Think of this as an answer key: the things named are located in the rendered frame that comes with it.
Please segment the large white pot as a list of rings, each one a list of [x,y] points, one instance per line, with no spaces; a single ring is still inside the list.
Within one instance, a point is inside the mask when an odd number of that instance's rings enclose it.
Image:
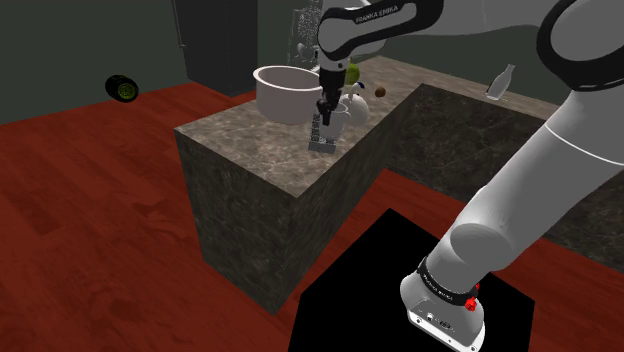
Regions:
[[[307,69],[272,65],[257,68],[256,106],[268,120],[287,125],[310,123],[320,99],[319,74]]]

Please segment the black and green round object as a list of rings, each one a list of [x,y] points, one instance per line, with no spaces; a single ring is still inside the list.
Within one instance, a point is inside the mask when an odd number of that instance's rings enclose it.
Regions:
[[[137,83],[124,75],[110,76],[105,82],[105,90],[111,98],[122,103],[130,103],[139,95]]]

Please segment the black robot stand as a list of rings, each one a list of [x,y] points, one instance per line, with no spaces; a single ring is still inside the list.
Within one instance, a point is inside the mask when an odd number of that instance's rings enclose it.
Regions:
[[[437,242],[387,210],[302,293],[288,352],[453,352],[410,323],[399,294]],[[485,336],[473,352],[529,352],[533,300],[492,274],[480,284]]]

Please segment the white mug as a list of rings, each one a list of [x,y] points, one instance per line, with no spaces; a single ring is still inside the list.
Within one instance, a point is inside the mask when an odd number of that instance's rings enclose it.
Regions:
[[[319,135],[326,140],[338,140],[350,118],[351,114],[348,108],[344,104],[339,103],[331,113],[330,123],[328,125],[319,124]]]

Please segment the dark tall refrigerator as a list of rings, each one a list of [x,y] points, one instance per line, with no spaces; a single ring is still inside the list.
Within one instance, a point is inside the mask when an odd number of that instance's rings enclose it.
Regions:
[[[255,89],[258,0],[171,0],[187,78],[229,97]]]

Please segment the white teapot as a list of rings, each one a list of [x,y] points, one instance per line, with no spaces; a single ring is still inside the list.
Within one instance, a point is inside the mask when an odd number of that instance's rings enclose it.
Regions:
[[[352,126],[363,126],[369,117],[369,106],[360,95],[360,91],[364,89],[365,85],[362,82],[353,83],[347,90],[347,93],[343,94],[339,100],[340,103],[347,107]]]

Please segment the clear glass bottle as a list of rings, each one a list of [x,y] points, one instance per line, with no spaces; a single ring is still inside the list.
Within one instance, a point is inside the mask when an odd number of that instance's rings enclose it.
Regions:
[[[510,85],[514,69],[513,64],[508,64],[505,70],[490,83],[485,93],[487,98],[499,100],[502,97]]]

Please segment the grey patterned tall box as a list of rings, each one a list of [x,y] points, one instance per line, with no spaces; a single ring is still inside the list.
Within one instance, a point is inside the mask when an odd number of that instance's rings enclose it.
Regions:
[[[293,10],[289,34],[287,64],[312,69],[317,65],[317,30],[321,18],[322,0],[306,0],[306,6]]]

